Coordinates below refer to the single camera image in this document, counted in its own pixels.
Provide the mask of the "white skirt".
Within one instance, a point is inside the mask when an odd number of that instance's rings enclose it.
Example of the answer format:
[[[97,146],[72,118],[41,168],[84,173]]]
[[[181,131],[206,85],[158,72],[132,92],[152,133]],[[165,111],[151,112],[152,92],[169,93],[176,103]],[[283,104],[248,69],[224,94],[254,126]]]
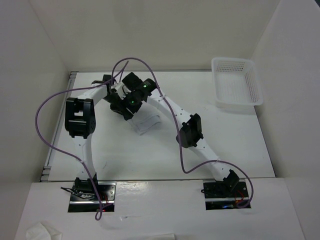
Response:
[[[161,122],[161,118],[158,114],[145,115],[143,119],[132,118],[129,121],[134,131],[139,135],[143,135],[148,132],[153,126]]]

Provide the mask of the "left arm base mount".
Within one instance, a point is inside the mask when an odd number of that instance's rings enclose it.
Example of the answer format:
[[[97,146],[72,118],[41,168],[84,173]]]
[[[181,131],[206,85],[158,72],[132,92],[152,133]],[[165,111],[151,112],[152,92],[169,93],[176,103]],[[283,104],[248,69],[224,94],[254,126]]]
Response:
[[[97,188],[101,204],[102,212],[114,212],[115,211],[115,183],[102,183]],[[68,212],[69,213],[96,213],[100,210],[98,197],[94,191],[78,191],[75,187],[68,188],[70,193]]]

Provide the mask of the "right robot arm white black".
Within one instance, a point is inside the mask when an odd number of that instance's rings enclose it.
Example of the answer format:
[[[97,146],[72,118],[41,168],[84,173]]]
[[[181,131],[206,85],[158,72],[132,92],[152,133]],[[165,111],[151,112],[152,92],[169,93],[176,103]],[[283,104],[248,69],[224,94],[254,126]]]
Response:
[[[176,130],[176,141],[179,145],[180,165],[184,174],[190,174],[202,166],[207,166],[213,178],[219,182],[218,192],[225,197],[231,196],[237,190],[240,181],[232,164],[219,160],[202,133],[202,119],[197,113],[191,114],[174,103],[159,88],[157,81],[150,78],[141,80],[134,73],[125,76],[121,83],[124,100],[135,106],[145,102],[170,119]],[[190,170],[185,169],[183,149],[196,154],[202,163]]]

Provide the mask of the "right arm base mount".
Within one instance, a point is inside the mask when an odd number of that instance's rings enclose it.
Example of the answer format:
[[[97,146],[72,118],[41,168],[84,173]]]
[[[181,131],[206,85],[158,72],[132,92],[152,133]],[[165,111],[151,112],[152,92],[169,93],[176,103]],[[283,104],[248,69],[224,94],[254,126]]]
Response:
[[[240,181],[232,191],[227,191],[219,181],[204,181],[201,193],[204,195],[206,210],[238,209],[245,205],[250,196],[245,181]]]

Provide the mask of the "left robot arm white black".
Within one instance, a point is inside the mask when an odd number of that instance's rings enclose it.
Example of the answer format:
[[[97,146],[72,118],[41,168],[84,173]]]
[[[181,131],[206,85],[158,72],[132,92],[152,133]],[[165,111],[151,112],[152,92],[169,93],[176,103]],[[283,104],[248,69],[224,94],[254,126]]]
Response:
[[[93,81],[87,91],[78,97],[69,97],[65,104],[64,126],[75,146],[75,159],[81,169],[75,178],[71,193],[80,198],[99,198],[100,187],[92,154],[92,137],[96,130],[95,106],[101,100],[110,104],[110,109],[129,120],[133,114],[126,108],[114,87],[114,79],[105,74],[102,80]]]

